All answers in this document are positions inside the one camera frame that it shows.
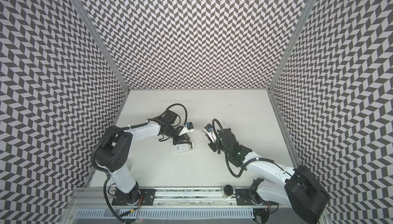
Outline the white remote with green buttons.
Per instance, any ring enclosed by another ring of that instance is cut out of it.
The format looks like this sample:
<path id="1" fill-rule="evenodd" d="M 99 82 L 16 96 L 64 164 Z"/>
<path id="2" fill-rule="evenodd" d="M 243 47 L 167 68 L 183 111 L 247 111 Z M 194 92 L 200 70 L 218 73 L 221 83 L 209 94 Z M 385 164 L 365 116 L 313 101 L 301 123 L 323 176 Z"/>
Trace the white remote with green buttons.
<path id="1" fill-rule="evenodd" d="M 170 151 L 170 154 L 179 154 L 179 153 L 192 151 L 194 149 L 195 149 L 195 144 L 194 144 L 194 142 L 191 141 L 191 143 L 171 145 L 169 148 L 169 151 Z"/>

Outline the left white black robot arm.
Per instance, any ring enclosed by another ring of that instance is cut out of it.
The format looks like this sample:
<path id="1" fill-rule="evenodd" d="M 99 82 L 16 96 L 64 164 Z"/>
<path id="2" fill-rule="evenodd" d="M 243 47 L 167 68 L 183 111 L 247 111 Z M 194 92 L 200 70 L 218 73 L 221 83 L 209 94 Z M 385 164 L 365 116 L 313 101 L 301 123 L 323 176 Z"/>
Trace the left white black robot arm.
<path id="1" fill-rule="evenodd" d="M 194 131 L 192 122 L 174 126 L 178 115 L 167 110 L 162 115 L 148 119 L 145 123 L 127 127 L 110 126 L 100 139 L 91 155 L 93 167 L 104 172 L 116 186 L 116 200 L 125 205 L 135 205 L 141 200 L 137 181 L 131 176 L 127 160 L 132 143 L 158 135 L 173 140 L 173 145 L 189 144 L 188 133 Z"/>

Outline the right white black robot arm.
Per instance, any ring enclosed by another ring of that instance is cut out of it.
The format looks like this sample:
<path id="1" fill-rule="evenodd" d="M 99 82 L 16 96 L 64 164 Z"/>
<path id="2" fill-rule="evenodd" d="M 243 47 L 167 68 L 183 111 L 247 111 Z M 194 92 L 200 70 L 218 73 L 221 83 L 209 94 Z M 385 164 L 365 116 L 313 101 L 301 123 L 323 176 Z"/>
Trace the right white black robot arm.
<path id="1" fill-rule="evenodd" d="M 241 145 L 229 128 L 216 131 L 208 124 L 204 133 L 210 149 L 225 155 L 227 168 L 239 168 L 238 173 L 230 171 L 235 178 L 240 178 L 245 171 L 259 176 L 249 188 L 254 204 L 274 202 L 291 207 L 308 224 L 319 222 L 330 196 L 308 167 L 289 167 L 264 158 Z"/>

